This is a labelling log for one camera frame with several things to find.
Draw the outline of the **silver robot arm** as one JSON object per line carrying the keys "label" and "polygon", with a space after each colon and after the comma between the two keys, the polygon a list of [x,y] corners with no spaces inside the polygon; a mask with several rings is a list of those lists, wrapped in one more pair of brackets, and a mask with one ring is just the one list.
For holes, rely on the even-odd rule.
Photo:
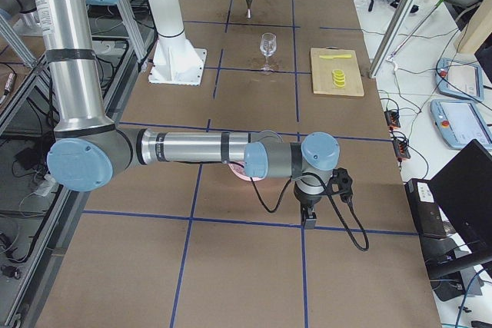
{"label": "silver robot arm", "polygon": [[313,227],[314,205],[321,198],[347,195],[337,167],[339,144],[324,132],[288,143],[267,131],[187,134],[117,128],[103,106],[86,2],[35,0],[58,99],[55,143],[47,155],[58,183],[88,192],[138,165],[237,163],[251,181],[286,178],[294,186],[306,228]]}

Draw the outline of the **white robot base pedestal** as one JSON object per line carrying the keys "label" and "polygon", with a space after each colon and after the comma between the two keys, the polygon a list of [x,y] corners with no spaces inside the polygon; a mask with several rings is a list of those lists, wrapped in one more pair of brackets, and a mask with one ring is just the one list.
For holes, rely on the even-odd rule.
{"label": "white robot base pedestal", "polygon": [[199,86],[207,51],[185,34],[179,0],[148,0],[158,40],[148,80],[153,84]]}

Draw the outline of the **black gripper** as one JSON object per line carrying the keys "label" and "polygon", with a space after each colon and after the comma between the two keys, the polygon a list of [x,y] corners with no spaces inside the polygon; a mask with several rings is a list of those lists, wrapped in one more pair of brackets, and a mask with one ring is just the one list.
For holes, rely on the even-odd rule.
{"label": "black gripper", "polygon": [[301,205],[301,226],[304,229],[314,229],[317,223],[315,205],[321,200],[320,194],[305,193],[299,186],[294,186],[294,196]]}

